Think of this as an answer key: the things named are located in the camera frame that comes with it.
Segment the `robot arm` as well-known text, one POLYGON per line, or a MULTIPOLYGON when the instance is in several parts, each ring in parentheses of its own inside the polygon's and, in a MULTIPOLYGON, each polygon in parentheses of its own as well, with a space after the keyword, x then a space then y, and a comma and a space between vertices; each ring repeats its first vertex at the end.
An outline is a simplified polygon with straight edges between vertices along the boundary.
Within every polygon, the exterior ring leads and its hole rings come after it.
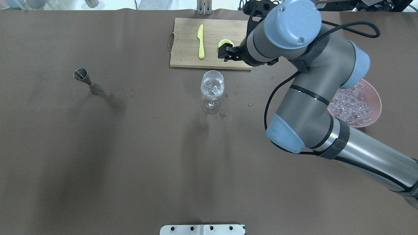
POLYGON ((336 31, 377 38, 378 27, 367 21, 324 21, 310 0, 247 0, 242 11, 249 15, 245 38, 236 47, 219 46, 218 58, 256 67, 283 57, 297 69, 274 89, 292 82, 271 122, 264 123, 269 140, 288 153, 349 165, 417 208, 417 159, 327 112, 337 90, 354 87, 370 68, 369 56, 336 31))

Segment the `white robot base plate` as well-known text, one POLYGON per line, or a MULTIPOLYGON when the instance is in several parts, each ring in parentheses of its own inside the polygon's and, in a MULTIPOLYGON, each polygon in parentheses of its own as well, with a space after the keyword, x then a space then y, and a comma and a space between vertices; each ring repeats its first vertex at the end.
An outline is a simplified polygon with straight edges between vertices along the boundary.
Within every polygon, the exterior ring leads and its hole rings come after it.
POLYGON ((245 225, 240 224, 200 224, 165 225, 160 235, 246 235, 245 225))

